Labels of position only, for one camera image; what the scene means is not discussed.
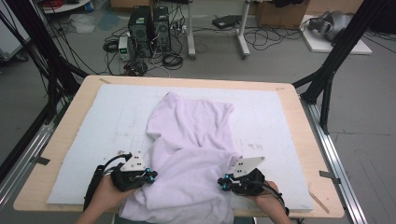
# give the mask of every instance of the white towel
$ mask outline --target white towel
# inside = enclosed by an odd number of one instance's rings
[[[217,183],[241,156],[233,147],[232,111],[232,104],[168,93],[147,129],[155,140],[150,166],[158,176],[127,199],[120,216],[152,223],[233,223],[230,192]]]

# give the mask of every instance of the white mat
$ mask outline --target white mat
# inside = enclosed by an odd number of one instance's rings
[[[235,110],[230,123],[236,150],[242,152],[245,158],[266,158],[259,169],[268,180],[278,184],[291,211],[306,212],[313,209],[282,105],[275,91],[110,84],[103,85],[99,90],[64,158],[48,203],[83,204],[97,165],[105,164],[120,151],[134,154],[140,150],[144,154],[152,144],[146,135],[149,116],[170,91],[184,98],[233,103]],[[254,207],[248,199],[233,197],[233,207],[248,206]]]
[[[305,15],[303,18],[303,23],[311,18],[316,16]],[[303,37],[306,45],[312,52],[321,52],[328,53],[332,51],[332,43],[328,41],[324,35],[319,34],[316,31],[308,30],[307,28],[308,22],[306,23],[305,28],[302,27]],[[367,47],[363,41],[359,40],[358,44],[353,48],[350,52],[351,54],[372,54],[373,52]]]

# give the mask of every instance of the hand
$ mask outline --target hand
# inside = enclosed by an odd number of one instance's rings
[[[105,175],[95,193],[90,205],[78,219],[76,224],[94,223],[104,212],[116,207],[137,189],[130,189],[125,192],[119,191],[111,181],[110,175]]]
[[[267,181],[268,185],[279,192],[276,183]],[[247,196],[253,200],[257,206],[264,212],[275,224],[290,224],[288,216],[279,200],[272,194],[262,194],[259,196]]]

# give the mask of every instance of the brown box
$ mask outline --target brown box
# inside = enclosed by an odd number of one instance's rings
[[[363,0],[311,0],[307,15],[323,15],[326,11],[340,10],[344,13],[356,13]]]
[[[261,2],[256,10],[257,25],[272,28],[300,29],[309,2],[310,0],[304,0],[301,4],[288,5],[286,7],[275,7],[275,4]]]
[[[135,6],[151,6],[152,2],[152,0],[110,0],[111,7],[124,10]]]

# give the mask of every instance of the wooden table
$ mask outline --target wooden table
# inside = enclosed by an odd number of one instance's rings
[[[89,76],[82,83],[72,104],[67,109],[58,128],[45,148],[42,157],[50,160],[47,165],[37,164],[14,203],[22,211],[82,211],[82,205],[47,204],[64,156],[71,147],[79,126],[92,106],[96,93],[104,84],[130,84],[144,86],[171,86],[190,88],[220,88],[234,90],[277,91],[290,133],[304,171],[306,185],[312,197],[314,210],[305,213],[290,213],[291,217],[342,217],[343,206],[330,178],[319,176],[319,171],[328,169],[321,156],[318,143],[310,128],[300,103],[299,96],[290,84],[242,81],[221,81],[156,77],[108,77]],[[255,210],[235,209],[240,217],[262,217]]]

